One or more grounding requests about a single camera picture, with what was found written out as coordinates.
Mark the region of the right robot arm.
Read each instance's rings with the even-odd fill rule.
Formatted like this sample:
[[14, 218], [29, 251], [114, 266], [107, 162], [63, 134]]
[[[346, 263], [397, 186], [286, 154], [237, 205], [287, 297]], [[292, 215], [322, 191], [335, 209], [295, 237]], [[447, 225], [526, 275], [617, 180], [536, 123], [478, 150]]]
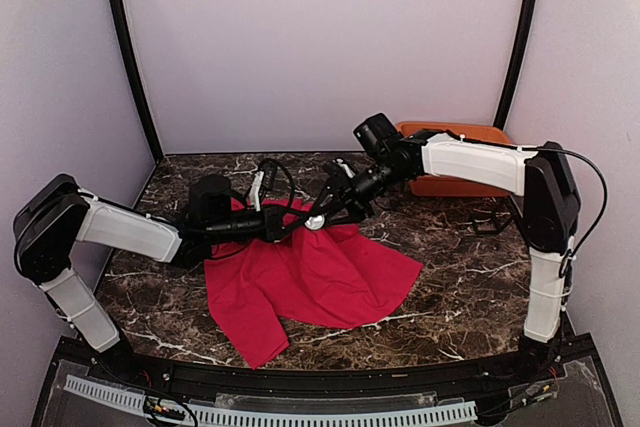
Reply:
[[354, 135], [373, 163], [359, 173], [340, 160], [326, 165], [328, 179], [304, 223], [310, 230], [357, 223], [371, 216], [371, 202], [389, 187], [424, 176], [479, 183], [521, 198], [516, 224], [532, 267], [523, 333], [537, 342], [511, 357], [510, 371], [521, 381], [534, 379], [549, 363], [541, 343], [560, 327], [572, 264], [587, 239], [577, 233], [581, 198], [569, 165], [581, 156], [554, 142], [500, 144], [450, 130], [405, 136], [383, 113], [359, 124]]

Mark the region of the blue portrait round brooch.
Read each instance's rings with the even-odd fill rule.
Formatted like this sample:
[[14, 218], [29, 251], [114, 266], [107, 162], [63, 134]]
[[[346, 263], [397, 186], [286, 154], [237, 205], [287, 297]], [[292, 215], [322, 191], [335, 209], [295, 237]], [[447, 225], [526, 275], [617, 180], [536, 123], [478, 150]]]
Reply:
[[324, 215], [311, 216], [305, 221], [305, 227], [311, 231], [318, 231], [325, 227], [326, 218]]

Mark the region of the red t-shirt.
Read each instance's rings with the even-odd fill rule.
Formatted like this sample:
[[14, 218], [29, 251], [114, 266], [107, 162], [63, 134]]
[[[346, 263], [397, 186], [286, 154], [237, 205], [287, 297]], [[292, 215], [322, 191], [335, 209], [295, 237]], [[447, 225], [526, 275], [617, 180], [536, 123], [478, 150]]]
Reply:
[[227, 243], [212, 254], [204, 263], [211, 317], [252, 369], [289, 347], [283, 319], [333, 329], [377, 322], [423, 268], [355, 224], [300, 227], [279, 243]]

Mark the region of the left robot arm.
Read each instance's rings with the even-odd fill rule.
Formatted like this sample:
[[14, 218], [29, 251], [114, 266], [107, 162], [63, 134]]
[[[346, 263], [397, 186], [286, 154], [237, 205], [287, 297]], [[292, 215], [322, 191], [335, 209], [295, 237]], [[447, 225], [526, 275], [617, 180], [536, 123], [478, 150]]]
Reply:
[[88, 242], [132, 252], [161, 263], [198, 262], [214, 245], [260, 239], [279, 241], [308, 220], [308, 213], [261, 197], [264, 172], [247, 194], [229, 178], [207, 175], [189, 188], [178, 222], [139, 213], [80, 188], [68, 174], [56, 176], [16, 215], [13, 261], [17, 272], [40, 289], [86, 343], [103, 353], [101, 364], [120, 383], [141, 374], [140, 359], [74, 270], [75, 244]]

